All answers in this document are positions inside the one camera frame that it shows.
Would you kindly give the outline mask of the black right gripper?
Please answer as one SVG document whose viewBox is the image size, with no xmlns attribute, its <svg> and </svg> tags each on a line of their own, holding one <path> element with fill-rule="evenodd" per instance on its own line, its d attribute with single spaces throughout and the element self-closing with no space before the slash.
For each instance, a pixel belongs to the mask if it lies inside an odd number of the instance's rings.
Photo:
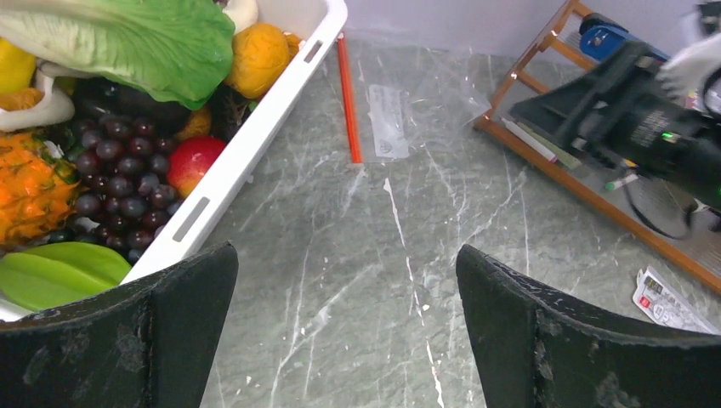
<svg viewBox="0 0 721 408">
<path fill-rule="evenodd" d="M 628 41 L 591 71 L 513 104 L 510 116 L 561 150 L 606 164 L 635 163 L 720 208 L 720 114 L 685 108 L 662 89 L 659 60 L 645 42 Z"/>
</svg>

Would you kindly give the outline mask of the clear zip bag orange zipper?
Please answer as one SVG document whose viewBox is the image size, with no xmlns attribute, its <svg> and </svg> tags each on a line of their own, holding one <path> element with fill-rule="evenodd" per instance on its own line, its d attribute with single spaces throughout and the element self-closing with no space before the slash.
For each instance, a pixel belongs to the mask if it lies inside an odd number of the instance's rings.
<svg viewBox="0 0 721 408">
<path fill-rule="evenodd" d="M 347 31 L 343 40 L 364 162 L 458 151 L 490 107 L 483 57 L 469 46 L 426 48 L 363 31 Z"/>
</svg>

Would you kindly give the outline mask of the green napa cabbage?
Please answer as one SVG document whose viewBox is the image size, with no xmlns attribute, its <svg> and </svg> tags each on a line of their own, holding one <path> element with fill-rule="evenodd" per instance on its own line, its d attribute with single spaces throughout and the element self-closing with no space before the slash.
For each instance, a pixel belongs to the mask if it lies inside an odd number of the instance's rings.
<svg viewBox="0 0 721 408">
<path fill-rule="evenodd" d="M 212 1 L 1 3 L 1 36 L 18 48 L 192 111 L 230 73 L 234 30 Z"/>
</svg>

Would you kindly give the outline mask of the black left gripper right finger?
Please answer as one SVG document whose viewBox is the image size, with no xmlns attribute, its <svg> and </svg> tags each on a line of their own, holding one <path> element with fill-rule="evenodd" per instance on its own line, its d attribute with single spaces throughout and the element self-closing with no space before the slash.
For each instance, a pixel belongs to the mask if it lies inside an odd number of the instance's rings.
<svg viewBox="0 0 721 408">
<path fill-rule="evenodd" d="M 719 406 L 719 336 L 610 312 L 470 245 L 455 270 L 488 406 Z"/>
</svg>

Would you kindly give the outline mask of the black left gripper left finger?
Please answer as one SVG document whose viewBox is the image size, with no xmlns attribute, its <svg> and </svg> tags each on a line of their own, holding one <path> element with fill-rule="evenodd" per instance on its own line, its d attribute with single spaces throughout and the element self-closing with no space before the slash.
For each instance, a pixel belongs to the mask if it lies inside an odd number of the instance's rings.
<svg viewBox="0 0 721 408">
<path fill-rule="evenodd" d="M 4 407 L 197 407 L 236 285 L 218 244 L 78 302 L 1 325 Z"/>
</svg>

